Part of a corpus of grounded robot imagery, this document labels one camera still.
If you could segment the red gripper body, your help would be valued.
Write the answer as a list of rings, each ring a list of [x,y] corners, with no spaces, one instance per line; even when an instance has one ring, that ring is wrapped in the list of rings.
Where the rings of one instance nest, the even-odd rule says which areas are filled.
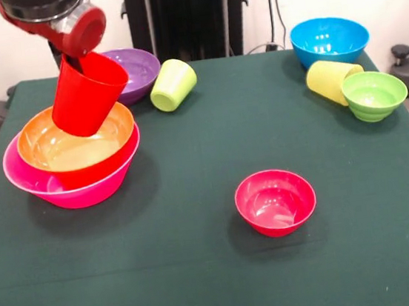
[[[90,0],[37,0],[1,4],[6,21],[51,41],[61,53],[83,57],[100,44],[106,28],[104,11]]]

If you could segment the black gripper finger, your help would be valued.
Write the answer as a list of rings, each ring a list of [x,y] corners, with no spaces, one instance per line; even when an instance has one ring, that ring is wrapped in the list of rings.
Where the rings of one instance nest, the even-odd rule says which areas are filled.
[[[52,56],[53,56],[54,61],[56,63],[56,66],[59,69],[61,67],[61,63],[62,63],[62,61],[61,61],[61,51],[58,50],[56,48],[56,46],[51,41],[48,41],[47,44],[49,45],[49,48],[51,50],[51,53],[52,53]]]
[[[65,60],[74,70],[78,71],[79,73],[83,73],[81,62],[78,58],[66,55]]]

